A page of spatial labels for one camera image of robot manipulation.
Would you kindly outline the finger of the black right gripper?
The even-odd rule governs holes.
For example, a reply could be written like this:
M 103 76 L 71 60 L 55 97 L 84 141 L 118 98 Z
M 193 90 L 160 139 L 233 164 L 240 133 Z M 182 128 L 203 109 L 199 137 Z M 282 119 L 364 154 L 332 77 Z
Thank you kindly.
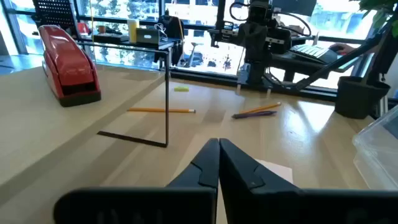
M 241 45 L 246 49 L 245 61 L 254 62 L 254 45 L 252 40 L 254 38 L 254 34 L 256 31 L 256 27 L 253 24 L 243 23 L 239 26 L 239 36 Z
M 266 26 L 258 25 L 257 32 L 257 55 L 258 61 L 264 61 L 269 56 L 269 43 L 266 41 L 268 35 L 268 28 Z

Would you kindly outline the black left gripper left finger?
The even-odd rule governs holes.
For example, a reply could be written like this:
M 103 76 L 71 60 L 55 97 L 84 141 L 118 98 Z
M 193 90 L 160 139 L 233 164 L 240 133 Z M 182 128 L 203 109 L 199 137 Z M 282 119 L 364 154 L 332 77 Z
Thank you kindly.
M 86 187 L 61 196 L 55 224 L 215 224 L 220 142 L 209 139 L 165 187 Z

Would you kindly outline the pale pink sticky note pad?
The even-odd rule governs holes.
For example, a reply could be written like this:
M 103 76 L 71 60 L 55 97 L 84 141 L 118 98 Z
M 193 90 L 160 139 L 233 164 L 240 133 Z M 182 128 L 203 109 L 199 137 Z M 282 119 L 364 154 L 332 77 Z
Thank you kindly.
M 259 159 L 256 159 L 256 161 L 271 170 L 273 173 L 277 174 L 279 177 L 293 184 L 293 170 L 291 168 Z

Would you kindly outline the yellow pencil with eraser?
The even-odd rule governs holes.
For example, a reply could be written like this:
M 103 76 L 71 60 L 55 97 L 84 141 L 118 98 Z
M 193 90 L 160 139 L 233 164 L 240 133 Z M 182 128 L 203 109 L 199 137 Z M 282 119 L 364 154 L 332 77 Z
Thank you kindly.
M 156 112 L 156 113 L 196 113 L 193 109 L 163 109 L 163 108 L 129 108 L 128 112 Z
M 281 102 L 277 102 L 277 103 L 273 103 L 273 104 L 270 104 L 270 105 L 261 106 L 261 107 L 250 109 L 250 110 L 246 110 L 246 111 L 241 111 L 241 112 L 239 112 L 239 114 L 248 114 L 248 113 L 255 113 L 255 112 L 259 112 L 259 111 L 265 111 L 265 110 L 268 110 L 268 109 L 271 109 L 271 108 L 276 108 L 276 107 L 278 107 L 280 105 L 281 105 Z

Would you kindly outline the purple pen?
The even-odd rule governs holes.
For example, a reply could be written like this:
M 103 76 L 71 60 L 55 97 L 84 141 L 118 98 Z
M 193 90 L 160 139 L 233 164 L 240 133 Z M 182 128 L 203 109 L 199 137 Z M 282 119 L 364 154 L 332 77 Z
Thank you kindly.
M 272 116 L 275 115 L 276 111 L 260 111 L 255 113 L 246 113 L 246 114 L 234 114 L 232 115 L 233 119 L 243 119 L 243 118 L 250 118 L 250 117 L 259 117 L 259 116 Z

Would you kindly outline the clear plastic box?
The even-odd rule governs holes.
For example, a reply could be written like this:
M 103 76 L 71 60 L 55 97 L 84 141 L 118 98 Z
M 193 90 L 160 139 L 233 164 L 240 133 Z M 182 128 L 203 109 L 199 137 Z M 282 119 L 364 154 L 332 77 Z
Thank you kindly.
M 398 190 L 398 106 L 354 136 L 354 165 L 370 189 Z

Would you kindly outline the black keyboard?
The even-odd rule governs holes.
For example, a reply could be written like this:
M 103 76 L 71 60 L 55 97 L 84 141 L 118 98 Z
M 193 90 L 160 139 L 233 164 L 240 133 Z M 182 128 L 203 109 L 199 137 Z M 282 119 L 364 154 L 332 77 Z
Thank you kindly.
M 322 64 L 332 63 L 338 59 L 338 54 L 336 52 L 317 45 L 295 45 L 289 52 Z

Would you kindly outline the black hanging jacket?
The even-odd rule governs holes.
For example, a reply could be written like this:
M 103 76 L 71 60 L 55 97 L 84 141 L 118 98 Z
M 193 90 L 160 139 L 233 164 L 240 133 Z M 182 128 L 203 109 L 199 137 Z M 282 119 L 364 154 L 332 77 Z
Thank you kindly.
M 185 38 L 183 22 L 178 17 L 163 15 L 159 17 L 158 23 L 163 25 L 163 28 L 165 28 L 164 32 L 168 38 L 181 41 L 180 44 L 174 45 L 172 49 L 172 65 L 178 65 L 183 55 L 183 41 Z

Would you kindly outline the person's hand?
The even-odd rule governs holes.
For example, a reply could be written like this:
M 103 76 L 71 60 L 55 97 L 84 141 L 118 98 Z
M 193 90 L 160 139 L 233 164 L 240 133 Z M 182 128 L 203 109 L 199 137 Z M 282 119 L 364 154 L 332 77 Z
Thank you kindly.
M 347 44 L 342 44 L 342 43 L 335 43 L 335 44 L 331 45 L 329 47 L 329 49 L 336 52 L 337 54 L 340 54 L 340 55 L 345 55 L 345 54 L 348 54 L 348 53 L 352 52 L 353 50 L 355 50 L 354 47 L 347 45 Z

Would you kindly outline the black background desk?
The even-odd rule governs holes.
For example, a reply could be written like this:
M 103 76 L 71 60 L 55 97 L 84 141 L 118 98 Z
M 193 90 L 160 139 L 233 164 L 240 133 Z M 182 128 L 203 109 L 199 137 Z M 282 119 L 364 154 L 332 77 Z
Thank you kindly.
M 182 41 L 169 39 L 158 44 L 130 43 L 127 38 L 89 35 L 78 39 L 77 43 L 95 62 L 157 70 L 165 66 L 165 57 L 171 57 L 173 48 Z

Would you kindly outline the black plant pot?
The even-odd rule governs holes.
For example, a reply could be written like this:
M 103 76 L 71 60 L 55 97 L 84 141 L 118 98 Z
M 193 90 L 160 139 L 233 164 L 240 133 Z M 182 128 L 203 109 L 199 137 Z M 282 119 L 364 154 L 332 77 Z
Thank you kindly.
M 352 119 L 364 119 L 391 88 L 380 81 L 368 84 L 362 80 L 361 77 L 339 78 L 335 101 L 335 111 L 338 114 Z

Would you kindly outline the green plant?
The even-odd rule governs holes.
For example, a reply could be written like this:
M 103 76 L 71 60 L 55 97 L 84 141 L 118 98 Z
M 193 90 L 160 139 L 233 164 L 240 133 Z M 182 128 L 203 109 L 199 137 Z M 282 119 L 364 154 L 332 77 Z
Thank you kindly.
M 392 36 L 398 38 L 398 0 L 351 0 L 359 1 L 359 10 L 366 11 L 366 17 L 371 11 L 376 11 L 373 17 L 375 28 L 381 28 L 385 23 L 392 26 Z

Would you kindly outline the red stapler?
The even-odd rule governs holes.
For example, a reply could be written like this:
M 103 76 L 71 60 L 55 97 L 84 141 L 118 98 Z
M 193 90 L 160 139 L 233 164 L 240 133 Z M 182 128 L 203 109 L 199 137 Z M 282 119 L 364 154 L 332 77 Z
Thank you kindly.
M 101 100 L 95 65 L 75 40 L 59 26 L 43 25 L 42 67 L 47 83 L 61 106 L 85 105 Z

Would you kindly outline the black perforated panel stand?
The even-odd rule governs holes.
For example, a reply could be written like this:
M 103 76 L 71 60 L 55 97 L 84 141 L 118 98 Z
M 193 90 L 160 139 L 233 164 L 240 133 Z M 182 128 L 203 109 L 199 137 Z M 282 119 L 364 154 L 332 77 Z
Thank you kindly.
M 76 34 L 75 8 L 71 0 L 33 0 L 35 14 L 32 19 L 37 27 L 56 25 Z

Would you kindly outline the wooden shelf with black frame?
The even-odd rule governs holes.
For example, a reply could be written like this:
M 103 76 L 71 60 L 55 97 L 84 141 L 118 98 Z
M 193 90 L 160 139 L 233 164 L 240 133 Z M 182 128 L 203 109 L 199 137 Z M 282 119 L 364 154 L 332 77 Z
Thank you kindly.
M 169 71 L 100 65 L 101 100 L 62 107 L 42 67 L 0 76 L 0 206 L 19 194 L 68 148 L 92 137 L 152 90 Z

